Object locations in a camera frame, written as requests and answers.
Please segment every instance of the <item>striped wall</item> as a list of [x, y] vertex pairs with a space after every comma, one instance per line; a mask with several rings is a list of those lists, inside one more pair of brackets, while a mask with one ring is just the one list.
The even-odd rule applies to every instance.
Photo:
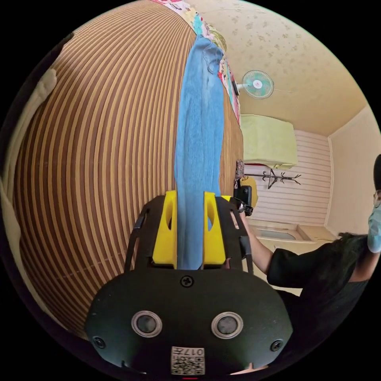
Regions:
[[[148, 0], [93, 19], [54, 63], [57, 85], [23, 140], [13, 195], [22, 261], [78, 336], [95, 293], [123, 272], [141, 208], [175, 188], [181, 81], [195, 39]], [[232, 194], [243, 139], [227, 92], [224, 120], [219, 184]]]
[[[285, 176], [301, 174], [301, 185], [293, 181], [275, 183], [267, 189], [268, 179], [255, 177], [258, 203], [252, 218], [262, 221], [324, 225], [331, 192], [331, 154], [328, 138], [295, 130], [298, 165]], [[262, 173], [266, 167], [245, 166], [245, 173]], [[276, 175], [281, 171], [274, 170]]]

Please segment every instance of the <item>blue face mask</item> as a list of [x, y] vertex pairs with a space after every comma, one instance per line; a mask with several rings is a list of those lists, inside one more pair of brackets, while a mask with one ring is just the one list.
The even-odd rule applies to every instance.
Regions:
[[368, 220], [368, 248], [372, 253], [381, 251], [381, 205], [375, 204]]

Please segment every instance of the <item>brown striped surface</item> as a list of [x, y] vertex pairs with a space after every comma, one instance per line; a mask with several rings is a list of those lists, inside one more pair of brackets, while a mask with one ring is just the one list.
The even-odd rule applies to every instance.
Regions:
[[[195, 33], [142, 0], [76, 31], [57, 85], [22, 144], [14, 207], [22, 259], [49, 310], [75, 334], [97, 290], [123, 271], [143, 205], [174, 189], [181, 81]], [[225, 94], [220, 185], [231, 194], [243, 142]]]

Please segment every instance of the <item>wall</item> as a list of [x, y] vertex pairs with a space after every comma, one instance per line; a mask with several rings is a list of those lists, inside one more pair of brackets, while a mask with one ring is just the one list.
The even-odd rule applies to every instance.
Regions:
[[329, 137], [333, 191], [327, 227], [335, 234], [367, 233], [374, 194], [373, 165], [381, 134], [369, 106]]
[[364, 95], [343, 64], [292, 21], [246, 1], [187, 2], [225, 38], [237, 83], [249, 70], [262, 70], [275, 83], [264, 100], [242, 91], [242, 114], [273, 117], [329, 136], [365, 107]]
[[[255, 177], [258, 203], [252, 218], [300, 225], [324, 225], [331, 192], [331, 156], [328, 138], [295, 130], [298, 165], [285, 176], [296, 176], [301, 185], [285, 180], [267, 189], [268, 180]], [[245, 173], [261, 174], [267, 168], [245, 166]]]

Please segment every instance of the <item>circular lens ring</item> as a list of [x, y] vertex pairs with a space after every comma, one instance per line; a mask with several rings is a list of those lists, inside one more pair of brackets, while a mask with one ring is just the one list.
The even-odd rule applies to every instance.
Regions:
[[[139, 318], [141, 318], [142, 316], [150, 316], [151, 318], [154, 319], [155, 323], [156, 323], [156, 327], [155, 329], [152, 331], [152, 332], [143, 332], [139, 329], [138, 327], [138, 320]], [[139, 336], [141, 337], [155, 337], [157, 336], [161, 331], [162, 331], [162, 328], [163, 328], [163, 323], [162, 323], [162, 320], [159, 318], [158, 315], [156, 315], [154, 312], [151, 312], [151, 311], [139, 311], [137, 312], [131, 319], [131, 326], [132, 326], [132, 329], [134, 330], [135, 333], [137, 333]]]
[[[224, 335], [218, 330], [218, 323], [222, 318], [227, 318], [227, 317], [233, 318], [237, 322], [237, 327], [234, 332], [228, 335]], [[213, 319], [211, 329], [214, 336], [218, 337], [219, 339], [232, 339], [233, 337], [236, 337], [241, 333], [243, 329], [243, 320], [241, 316], [239, 316], [235, 312], [222, 312]]]

